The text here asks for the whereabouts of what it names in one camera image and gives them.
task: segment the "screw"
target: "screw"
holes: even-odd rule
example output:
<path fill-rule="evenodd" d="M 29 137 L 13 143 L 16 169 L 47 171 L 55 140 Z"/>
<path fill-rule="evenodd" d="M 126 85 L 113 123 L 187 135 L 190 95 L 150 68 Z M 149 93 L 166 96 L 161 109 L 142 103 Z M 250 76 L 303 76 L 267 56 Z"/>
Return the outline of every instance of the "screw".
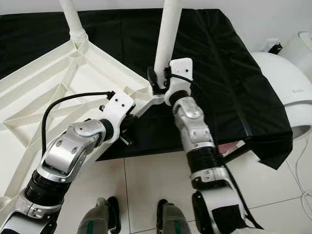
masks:
<path fill-rule="evenodd" d="M 105 106 L 104 106 L 104 105 L 100 105 L 98 109 L 99 109 L 100 111 L 103 111 L 103 110 L 104 110 L 104 108 L 105 108 Z"/>
<path fill-rule="evenodd" d="M 71 153 L 72 153 L 72 154 L 76 153 L 77 149 L 78 149 L 78 147 L 73 148 L 73 150 L 72 150 Z"/>
<path fill-rule="evenodd" d="M 61 144 L 62 144 L 62 140 L 59 140 L 58 142 L 57 142 L 57 144 L 56 144 L 56 146 L 58 147 L 58 146 L 60 146 Z"/>

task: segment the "robotic arm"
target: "robotic arm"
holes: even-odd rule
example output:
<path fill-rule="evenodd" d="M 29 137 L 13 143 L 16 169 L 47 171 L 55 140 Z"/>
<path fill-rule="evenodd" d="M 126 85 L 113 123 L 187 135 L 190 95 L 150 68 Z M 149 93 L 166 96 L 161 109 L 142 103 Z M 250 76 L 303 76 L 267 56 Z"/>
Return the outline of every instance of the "robotic arm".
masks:
<path fill-rule="evenodd" d="M 197 228 L 203 234 L 226 234 L 245 228 L 242 201 L 218 155 L 203 111 L 190 97 L 190 83 L 179 78 L 193 80 L 192 60 L 172 60 L 169 66 L 170 86 L 165 102 L 173 107 L 192 173 L 192 186 L 197 190 L 192 197 Z"/>
<path fill-rule="evenodd" d="M 0 233 L 54 233 L 65 193 L 81 168 L 96 160 L 88 155 L 97 147 L 108 148 L 118 139 L 120 124 L 133 107 L 132 98 L 116 93 L 104 107 L 103 119 L 73 123 L 53 140 L 16 198 Z"/>

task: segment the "tile floor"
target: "tile floor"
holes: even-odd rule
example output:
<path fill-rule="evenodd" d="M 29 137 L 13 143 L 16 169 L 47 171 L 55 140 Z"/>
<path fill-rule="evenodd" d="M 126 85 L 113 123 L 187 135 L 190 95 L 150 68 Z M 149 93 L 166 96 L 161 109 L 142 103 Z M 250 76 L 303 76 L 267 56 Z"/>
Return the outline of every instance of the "tile floor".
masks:
<path fill-rule="evenodd" d="M 296 160 L 305 139 L 294 141 L 294 149 L 278 171 L 257 162 L 246 153 L 228 164 L 256 220 L 281 234 L 311 234 L 312 221 L 301 206 L 301 191 L 294 177 Z M 299 164 L 302 186 L 312 189 L 312 143 Z M 166 198 L 178 206 L 198 234 L 191 204 L 194 189 L 183 152 L 138 156 L 96 162 L 71 186 L 58 220 L 57 234 L 75 234 L 85 213 L 97 197 L 119 199 L 122 234 L 155 234 L 156 206 Z"/>

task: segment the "black cable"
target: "black cable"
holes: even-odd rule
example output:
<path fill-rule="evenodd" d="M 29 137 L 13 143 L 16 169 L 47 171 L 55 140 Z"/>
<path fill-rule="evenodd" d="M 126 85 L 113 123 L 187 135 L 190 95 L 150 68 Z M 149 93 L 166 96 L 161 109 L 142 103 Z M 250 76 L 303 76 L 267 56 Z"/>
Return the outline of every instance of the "black cable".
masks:
<path fill-rule="evenodd" d="M 56 100 L 55 102 L 53 102 L 51 105 L 49 105 L 48 108 L 44 112 L 44 115 L 42 118 L 42 124 L 41 124 L 42 156 L 44 155 L 44 153 L 46 151 L 46 132 L 45 132 L 46 122 L 47 122 L 48 115 L 54 106 L 56 106 L 57 104 L 59 104 L 63 101 L 78 98 L 78 97 L 84 97 L 84 96 L 107 95 L 107 98 L 110 99 L 114 94 L 115 94 L 114 91 L 75 94 L 75 95 L 70 95 L 67 97 L 60 98 L 60 99 Z"/>
<path fill-rule="evenodd" d="M 189 80 L 189 79 L 187 79 L 186 77 L 179 76 L 179 75 L 176 75 L 176 74 L 170 74 L 170 76 L 171 76 L 171 77 L 178 78 L 178 79 L 182 79 L 182 80 L 184 80 L 184 81 L 189 82 L 190 84 L 192 84 L 192 85 L 194 85 L 196 88 L 198 88 L 198 89 L 203 93 L 203 95 L 206 96 L 207 101 L 208 101 L 208 103 L 209 103 L 209 105 L 210 105 L 210 109 L 211 109 L 211 111 L 212 111 L 212 116 L 213 116 L 213 124 L 212 124 L 212 127 L 213 127 L 213 132 L 214 132 L 213 139 L 214 139 L 214 145 L 215 145 L 215 147 L 216 147 L 216 149 L 217 149 L 217 151 L 218 151 L 218 140 L 217 140 L 217 135 L 216 135 L 215 112 L 213 111 L 212 105 L 211 105 L 211 103 L 210 103 L 210 97 L 209 97 L 208 94 L 203 90 L 203 88 L 200 87 L 200 86 L 199 86 L 196 82 L 194 82 L 193 80 Z M 244 197 L 243 197 L 243 195 L 242 195 L 242 193 L 241 193 L 241 191 L 240 191 L 240 189 L 239 189 L 239 187 L 238 187 L 238 184 L 236 183 L 236 181 L 235 181 L 235 179 L 234 179 L 233 174 L 231 173 L 230 169 L 228 168 L 228 166 L 227 166 L 225 163 L 224 163 L 224 167 L 225 167 L 226 170 L 228 171 L 229 176 L 230 176 L 230 179 L 231 179 L 231 181 L 232 181 L 234 187 L 235 187 L 236 190 L 237 190 L 237 193 L 238 193 L 239 198 L 241 199 L 241 201 L 242 201 L 242 203 L 243 203 L 244 209 L 245 209 L 245 211 L 246 211 L 246 213 L 247 213 L 247 218 L 249 219 L 249 221 L 250 221 L 251 223 L 253 223 L 253 225 L 254 225 L 256 228 L 258 228 L 258 229 L 263 229 L 263 228 L 256 222 L 256 220 L 254 219 L 254 217 L 253 217 L 252 213 L 250 212 L 250 210 L 249 210 L 249 208 L 248 208 L 248 206 L 247 206 L 247 204 L 246 204 L 246 202 L 245 202 L 245 199 L 244 199 Z"/>
<path fill-rule="evenodd" d="M 240 189 L 239 189 L 239 186 L 238 186 L 238 184 L 236 183 L 236 181 L 235 181 L 235 179 L 234 179 L 234 176 L 233 176 L 233 174 L 231 173 L 230 169 L 228 168 L 228 166 L 227 166 L 225 163 L 224 163 L 223 166 L 224 166 L 224 167 L 226 168 L 226 170 L 228 171 L 229 176 L 230 176 L 230 179 L 231 179 L 231 181 L 232 181 L 234 187 L 235 187 L 236 190 L 237 190 L 237 193 L 238 193 L 238 195 L 239 195 L 239 198 L 242 200 L 244 209 L 245 209 L 245 211 L 246 211 L 246 213 L 247 213 L 247 216 L 246 216 L 247 219 L 249 219 L 249 221 L 250 221 L 251 223 L 253 223 L 253 225 L 254 225 L 255 228 L 263 229 L 263 228 L 257 223 L 257 221 L 254 219 L 252 213 L 250 212 L 250 210 L 249 210 L 249 208 L 248 208 L 248 206 L 247 206 L 247 204 L 246 204 L 246 202 L 245 202 L 245 199 L 244 199 L 244 197 L 243 197 L 243 195 L 242 195 L 242 193 L 241 193 L 241 191 L 240 191 Z"/>

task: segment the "black fabric cover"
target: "black fabric cover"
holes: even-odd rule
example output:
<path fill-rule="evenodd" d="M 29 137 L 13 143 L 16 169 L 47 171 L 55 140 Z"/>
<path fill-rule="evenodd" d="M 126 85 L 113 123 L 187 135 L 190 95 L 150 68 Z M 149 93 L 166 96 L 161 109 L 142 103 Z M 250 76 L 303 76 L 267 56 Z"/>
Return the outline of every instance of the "black fabric cover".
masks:
<path fill-rule="evenodd" d="M 240 216 L 238 205 L 224 206 L 212 210 L 214 221 L 222 234 L 230 234 L 236 229 L 247 228 Z"/>
<path fill-rule="evenodd" d="M 147 78 L 161 13 L 100 10 L 79 16 L 92 43 Z M 0 16 L 0 32 L 1 78 L 69 39 L 63 13 Z M 192 58 L 194 80 L 210 97 L 191 87 L 217 141 L 242 139 L 264 164 L 277 169 L 293 147 L 285 109 L 220 10 L 182 11 L 173 59 L 185 57 Z M 117 141 L 100 160 L 182 150 L 171 108 L 164 104 L 150 108 L 127 135 L 135 142 L 132 148 Z"/>

